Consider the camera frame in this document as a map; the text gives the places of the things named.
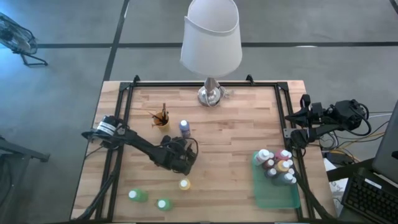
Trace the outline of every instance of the blue bottle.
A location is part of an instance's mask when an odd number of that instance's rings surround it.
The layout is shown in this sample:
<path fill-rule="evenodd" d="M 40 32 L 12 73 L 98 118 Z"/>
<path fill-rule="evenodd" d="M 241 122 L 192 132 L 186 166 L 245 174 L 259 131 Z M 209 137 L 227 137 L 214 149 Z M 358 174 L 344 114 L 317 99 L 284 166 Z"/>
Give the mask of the blue bottle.
<path fill-rule="evenodd" d="M 189 128 L 189 123 L 186 120 L 180 122 L 180 130 L 183 138 L 189 138 L 191 136 L 191 130 Z"/>

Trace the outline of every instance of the gray floor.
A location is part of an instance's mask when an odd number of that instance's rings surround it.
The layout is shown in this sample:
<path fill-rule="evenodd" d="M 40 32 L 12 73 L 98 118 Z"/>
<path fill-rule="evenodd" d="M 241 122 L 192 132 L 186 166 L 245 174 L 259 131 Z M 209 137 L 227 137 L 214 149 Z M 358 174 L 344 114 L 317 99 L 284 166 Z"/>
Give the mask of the gray floor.
<path fill-rule="evenodd" d="M 398 41 L 388 0 L 237 0 L 243 42 Z M 180 42 L 189 0 L 131 0 L 120 42 Z M 0 0 L 0 11 L 32 30 L 40 44 L 112 43 L 123 0 Z M 0 49 L 0 135 L 51 153 L 32 161 L 21 195 L 21 222 L 68 220 L 110 49 L 39 49 L 48 67 L 27 68 Z M 202 80 L 179 64 L 179 49 L 118 49 L 111 80 Z M 355 98 L 371 111 L 398 99 L 398 47 L 245 48 L 225 80 L 304 80 L 324 106 Z M 372 118 L 378 127 L 388 117 Z M 379 141 L 354 144 L 360 159 Z"/>

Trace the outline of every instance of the green bottle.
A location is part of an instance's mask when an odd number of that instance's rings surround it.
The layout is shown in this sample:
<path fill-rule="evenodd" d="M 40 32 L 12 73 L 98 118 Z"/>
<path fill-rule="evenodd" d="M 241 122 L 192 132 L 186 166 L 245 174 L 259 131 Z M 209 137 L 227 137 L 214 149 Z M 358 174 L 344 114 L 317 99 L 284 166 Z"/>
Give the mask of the green bottle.
<path fill-rule="evenodd" d="M 156 205 L 161 211 L 168 211 L 173 208 L 172 202 L 167 198 L 158 199 Z"/>
<path fill-rule="evenodd" d="M 135 202 L 148 201 L 148 193 L 141 189 L 132 189 L 129 192 L 129 198 Z"/>

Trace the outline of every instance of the wooden tabletop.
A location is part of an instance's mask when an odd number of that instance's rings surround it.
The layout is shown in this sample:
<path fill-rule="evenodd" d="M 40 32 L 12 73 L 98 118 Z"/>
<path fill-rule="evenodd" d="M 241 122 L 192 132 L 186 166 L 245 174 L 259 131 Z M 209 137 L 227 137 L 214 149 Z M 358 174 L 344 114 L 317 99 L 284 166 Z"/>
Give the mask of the wooden tabletop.
<path fill-rule="evenodd" d="M 299 100 L 305 93 L 303 81 L 287 81 L 294 111 L 300 109 Z M 104 115 L 114 114 L 120 82 L 104 82 L 95 115 L 94 127 Z M 264 210 L 254 201 L 251 157 L 253 151 L 284 148 L 275 92 L 270 87 L 227 87 L 233 94 L 214 108 L 207 108 L 197 100 L 196 87 L 135 88 L 129 112 L 129 126 L 138 135 L 158 145 L 165 134 L 180 136 L 178 123 L 190 123 L 192 137 L 199 142 L 199 155 L 188 175 L 191 189 L 178 187 L 183 174 L 175 174 L 157 167 L 149 158 L 131 146 L 125 146 L 114 222 L 273 222 L 296 221 L 293 209 Z M 152 128 L 148 111 L 160 111 L 166 102 L 170 130 L 162 133 Z M 96 149 L 91 143 L 88 151 Z M 93 153 L 86 159 L 73 206 L 72 218 L 79 216 L 100 189 L 106 150 Z M 309 147 L 304 157 L 310 188 L 320 203 L 335 215 L 325 166 L 319 148 Z M 131 189 L 148 191 L 149 201 L 129 200 Z M 158 198 L 169 198 L 174 209 L 157 209 Z M 302 207 L 307 209 L 300 192 Z"/>

